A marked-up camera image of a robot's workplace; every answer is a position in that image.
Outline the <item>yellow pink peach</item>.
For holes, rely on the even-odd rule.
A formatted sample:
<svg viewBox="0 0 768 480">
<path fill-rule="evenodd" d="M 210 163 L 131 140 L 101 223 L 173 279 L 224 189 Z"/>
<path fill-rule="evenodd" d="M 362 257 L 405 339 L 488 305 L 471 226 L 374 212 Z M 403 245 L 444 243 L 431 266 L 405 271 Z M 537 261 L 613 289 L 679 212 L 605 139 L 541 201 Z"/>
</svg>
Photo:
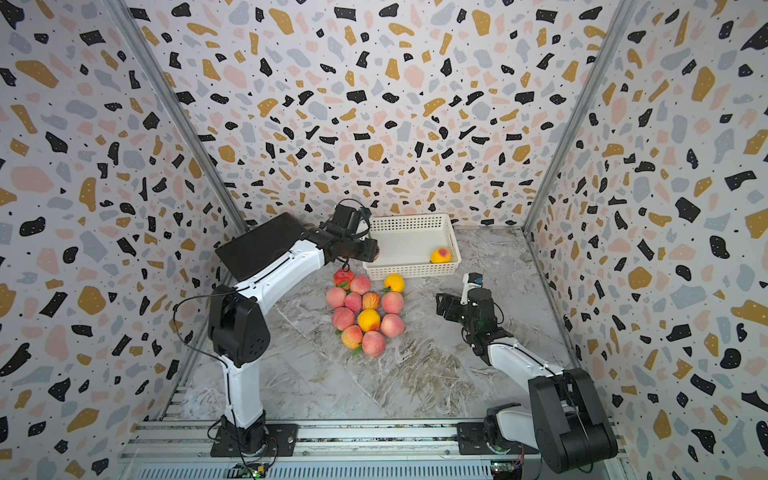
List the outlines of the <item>yellow pink peach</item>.
<svg viewBox="0 0 768 480">
<path fill-rule="evenodd" d="M 430 255 L 430 262 L 432 264 L 445 264 L 452 261 L 452 252 L 447 247 L 441 247 L 435 249 Z"/>
</svg>

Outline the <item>red wrinkled peach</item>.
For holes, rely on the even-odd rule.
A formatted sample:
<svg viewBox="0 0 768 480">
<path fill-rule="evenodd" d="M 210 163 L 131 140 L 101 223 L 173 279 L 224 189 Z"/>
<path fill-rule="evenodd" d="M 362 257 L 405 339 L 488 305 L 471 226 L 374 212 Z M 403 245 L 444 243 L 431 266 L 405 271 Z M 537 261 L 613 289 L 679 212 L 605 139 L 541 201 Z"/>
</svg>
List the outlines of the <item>red wrinkled peach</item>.
<svg viewBox="0 0 768 480">
<path fill-rule="evenodd" d="M 350 288 L 350 283 L 354 278 L 355 274 L 351 270 L 339 269 L 333 275 L 334 285 L 345 290 Z"/>
</svg>

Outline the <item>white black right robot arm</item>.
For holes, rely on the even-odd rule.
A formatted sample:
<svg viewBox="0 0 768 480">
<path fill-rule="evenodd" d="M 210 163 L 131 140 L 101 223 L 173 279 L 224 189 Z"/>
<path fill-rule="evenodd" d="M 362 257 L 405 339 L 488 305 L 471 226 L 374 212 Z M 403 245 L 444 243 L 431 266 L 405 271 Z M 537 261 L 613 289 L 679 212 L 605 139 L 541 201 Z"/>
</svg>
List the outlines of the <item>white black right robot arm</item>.
<svg viewBox="0 0 768 480">
<path fill-rule="evenodd" d="M 477 453 L 507 454 L 528 446 L 548 468 L 563 473 L 617 456 L 617 436 L 591 376 L 581 368 L 551 364 L 525 348 L 496 318 L 485 288 L 462 296 L 436 295 L 436 314 L 462 327 L 463 340 L 488 366 L 528 394 L 530 411 L 511 402 L 486 410 L 482 424 L 462 423 L 460 442 Z"/>
</svg>

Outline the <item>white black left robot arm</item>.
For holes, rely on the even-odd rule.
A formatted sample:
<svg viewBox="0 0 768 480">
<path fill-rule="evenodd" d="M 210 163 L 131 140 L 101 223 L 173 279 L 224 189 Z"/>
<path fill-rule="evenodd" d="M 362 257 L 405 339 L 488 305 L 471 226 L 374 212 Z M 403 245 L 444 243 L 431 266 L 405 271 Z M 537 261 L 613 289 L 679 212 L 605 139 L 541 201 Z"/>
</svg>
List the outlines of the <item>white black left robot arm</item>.
<svg viewBox="0 0 768 480">
<path fill-rule="evenodd" d="M 216 250 L 237 280 L 214 290 L 208 337 L 225 379 L 226 406 L 218 434 L 233 450 L 255 455 L 267 443 L 266 411 L 260 399 L 259 359 L 271 335 L 266 315 L 308 275 L 338 259 L 376 259 L 377 241 L 353 228 L 307 229 L 282 214 Z"/>
</svg>

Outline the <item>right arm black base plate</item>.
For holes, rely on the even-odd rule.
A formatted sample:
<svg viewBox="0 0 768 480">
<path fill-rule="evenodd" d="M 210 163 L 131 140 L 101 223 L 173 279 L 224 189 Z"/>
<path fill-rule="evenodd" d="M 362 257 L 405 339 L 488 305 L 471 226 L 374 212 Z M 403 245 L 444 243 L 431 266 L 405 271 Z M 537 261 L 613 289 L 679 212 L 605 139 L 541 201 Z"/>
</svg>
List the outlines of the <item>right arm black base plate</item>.
<svg viewBox="0 0 768 480">
<path fill-rule="evenodd" d="M 504 439 L 500 433 L 492 433 L 485 421 L 459 422 L 456 424 L 456 441 L 461 455 L 514 455 L 538 454 L 539 451 L 519 441 Z"/>
</svg>

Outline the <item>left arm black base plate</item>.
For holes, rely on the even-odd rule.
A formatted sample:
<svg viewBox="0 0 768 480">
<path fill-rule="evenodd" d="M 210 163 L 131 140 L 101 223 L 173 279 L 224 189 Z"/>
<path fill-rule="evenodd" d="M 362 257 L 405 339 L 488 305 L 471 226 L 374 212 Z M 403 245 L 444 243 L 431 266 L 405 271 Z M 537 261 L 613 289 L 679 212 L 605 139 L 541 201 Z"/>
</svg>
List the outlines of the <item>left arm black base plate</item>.
<svg viewBox="0 0 768 480">
<path fill-rule="evenodd" d="M 257 458 L 291 457 L 298 439 L 299 425 L 295 423 L 254 424 L 247 429 L 236 428 L 229 422 L 220 426 L 213 440 L 210 456 L 247 460 Z"/>
</svg>

